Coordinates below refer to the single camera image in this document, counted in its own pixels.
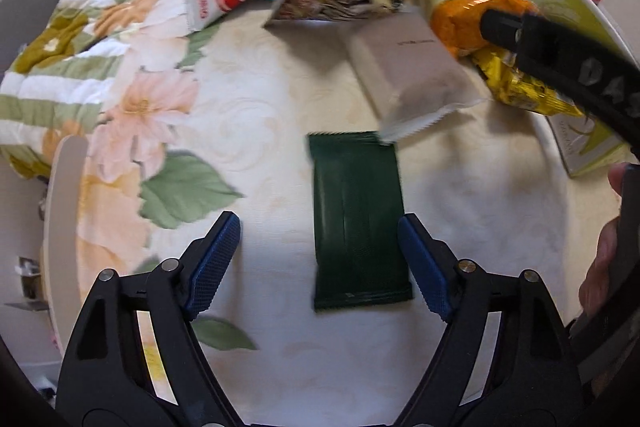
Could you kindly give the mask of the person's right hand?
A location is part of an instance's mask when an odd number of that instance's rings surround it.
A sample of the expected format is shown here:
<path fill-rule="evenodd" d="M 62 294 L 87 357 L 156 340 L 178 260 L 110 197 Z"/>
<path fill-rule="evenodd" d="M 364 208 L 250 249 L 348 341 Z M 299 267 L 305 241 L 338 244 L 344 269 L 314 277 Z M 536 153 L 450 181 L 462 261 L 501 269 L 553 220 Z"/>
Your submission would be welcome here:
<path fill-rule="evenodd" d="M 579 302 L 587 317 L 594 317 L 608 298 L 610 287 L 608 269 L 616 254 L 618 221 L 620 219 L 614 218 L 602 228 L 598 237 L 596 257 L 592 260 L 585 280 L 579 287 Z"/>

